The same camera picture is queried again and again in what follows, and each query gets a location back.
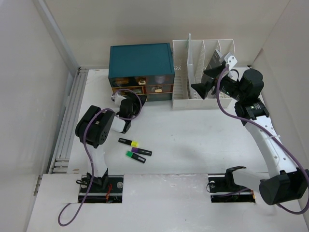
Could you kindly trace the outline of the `clear mesh document pouch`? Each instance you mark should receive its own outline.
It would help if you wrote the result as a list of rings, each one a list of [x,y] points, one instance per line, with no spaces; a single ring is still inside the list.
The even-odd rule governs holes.
[[[186,65],[187,65],[187,74],[188,74],[188,95],[190,99],[194,99],[195,91],[191,87],[191,85],[195,83],[195,75],[194,75],[194,64],[193,64],[193,46],[192,46],[192,38],[191,38],[190,33],[188,35],[187,48],[188,48],[188,53],[187,53],[187,64]]]

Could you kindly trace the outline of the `yellow cap black highlighter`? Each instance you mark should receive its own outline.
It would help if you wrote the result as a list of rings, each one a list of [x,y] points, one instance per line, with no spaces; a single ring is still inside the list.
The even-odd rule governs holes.
[[[129,145],[131,147],[138,147],[139,146],[139,143],[137,141],[132,141],[132,140],[129,140],[129,139],[124,139],[124,138],[119,138],[118,142],[120,142],[122,144]]]

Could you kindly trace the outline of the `clear jar of paper clips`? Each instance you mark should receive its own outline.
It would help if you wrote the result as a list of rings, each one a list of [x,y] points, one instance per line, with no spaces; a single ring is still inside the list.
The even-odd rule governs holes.
[[[156,75],[154,79],[157,84],[163,84],[166,82],[167,77],[165,75]]]

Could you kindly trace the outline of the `teal desktop drawer cabinet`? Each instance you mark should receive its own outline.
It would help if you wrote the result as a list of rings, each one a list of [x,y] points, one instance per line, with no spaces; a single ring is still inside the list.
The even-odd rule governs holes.
[[[156,75],[165,75],[163,84],[155,82]],[[115,86],[117,78],[129,79],[125,87]],[[148,102],[172,99],[175,71],[169,43],[115,45],[110,47],[108,80],[112,91],[130,89],[147,96]]]

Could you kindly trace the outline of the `purple cap black highlighter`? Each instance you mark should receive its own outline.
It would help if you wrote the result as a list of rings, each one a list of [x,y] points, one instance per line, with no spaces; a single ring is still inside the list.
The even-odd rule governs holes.
[[[132,147],[131,152],[140,154],[140,155],[146,155],[146,156],[152,155],[152,151],[145,150],[145,149],[138,148],[138,147]]]

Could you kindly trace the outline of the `green cap black highlighter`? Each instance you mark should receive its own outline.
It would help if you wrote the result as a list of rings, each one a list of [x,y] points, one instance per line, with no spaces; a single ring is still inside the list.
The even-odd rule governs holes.
[[[146,162],[146,158],[143,158],[137,154],[135,154],[134,152],[131,152],[131,151],[127,151],[126,152],[126,156],[133,159],[133,160],[136,160],[140,163],[145,163]]]

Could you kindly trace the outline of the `grey Canon setup guide booklet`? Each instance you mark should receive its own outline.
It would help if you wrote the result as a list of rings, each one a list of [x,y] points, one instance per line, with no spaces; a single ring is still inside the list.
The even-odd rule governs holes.
[[[224,63],[225,59],[222,53],[218,49],[215,49],[206,70],[221,72],[225,67]]]

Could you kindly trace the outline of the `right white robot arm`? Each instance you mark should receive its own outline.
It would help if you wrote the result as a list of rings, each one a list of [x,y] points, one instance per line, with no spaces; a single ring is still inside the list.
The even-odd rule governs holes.
[[[233,80],[231,69],[222,64],[205,70],[202,82],[192,84],[198,95],[205,99],[210,90],[220,102],[220,93],[236,100],[235,115],[255,140],[267,165],[268,175],[250,173],[244,166],[228,168],[221,177],[209,177],[209,192],[227,200],[242,192],[257,191],[268,205],[298,200],[309,187],[309,171],[281,143],[274,131],[269,111],[260,100],[264,87],[263,75],[255,69],[247,69],[242,77]]]

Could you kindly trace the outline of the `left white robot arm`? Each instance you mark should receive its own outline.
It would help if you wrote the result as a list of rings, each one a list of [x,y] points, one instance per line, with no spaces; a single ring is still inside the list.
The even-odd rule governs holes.
[[[91,192],[102,192],[111,183],[103,150],[109,132],[127,133],[131,122],[141,113],[147,96],[121,89],[112,94],[111,100],[119,107],[117,113],[109,108],[101,109],[91,105],[75,129],[75,135],[84,145],[89,158],[88,171],[82,185],[90,187]]]

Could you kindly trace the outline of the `white perforated file organizer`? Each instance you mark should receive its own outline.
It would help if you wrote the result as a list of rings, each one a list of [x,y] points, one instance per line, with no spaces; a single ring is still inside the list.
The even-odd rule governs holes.
[[[210,93],[204,100],[196,91],[194,99],[190,99],[188,95],[187,40],[174,40],[172,42],[175,70],[172,108],[174,110],[217,109],[217,100]],[[222,55],[226,55],[229,52],[234,54],[235,52],[234,40],[232,39],[192,39],[192,46],[195,83],[201,82],[203,71],[206,70],[215,49],[218,49]]]

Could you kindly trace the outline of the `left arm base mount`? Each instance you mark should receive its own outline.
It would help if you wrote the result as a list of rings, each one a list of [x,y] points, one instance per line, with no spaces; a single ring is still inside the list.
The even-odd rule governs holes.
[[[80,185],[78,195],[79,203],[82,202],[86,195],[90,180],[90,173],[87,173],[87,175],[82,176],[81,179],[76,180],[76,184]],[[122,203],[123,185],[123,175],[107,176],[105,174],[101,178],[94,177],[84,203]]]

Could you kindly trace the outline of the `aluminium frame rail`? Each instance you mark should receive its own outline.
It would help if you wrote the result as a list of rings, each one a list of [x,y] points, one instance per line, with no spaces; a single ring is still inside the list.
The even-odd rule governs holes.
[[[64,106],[58,120],[54,145],[48,163],[48,174],[65,174],[74,141],[74,130],[81,108],[87,73],[83,73],[46,1],[33,1],[43,23],[69,70]]]

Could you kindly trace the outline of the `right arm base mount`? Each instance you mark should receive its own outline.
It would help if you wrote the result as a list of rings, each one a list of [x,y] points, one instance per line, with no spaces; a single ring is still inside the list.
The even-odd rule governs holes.
[[[246,167],[231,167],[224,174],[208,174],[206,191],[212,203],[255,203],[254,192],[234,182],[233,172],[241,169]]]

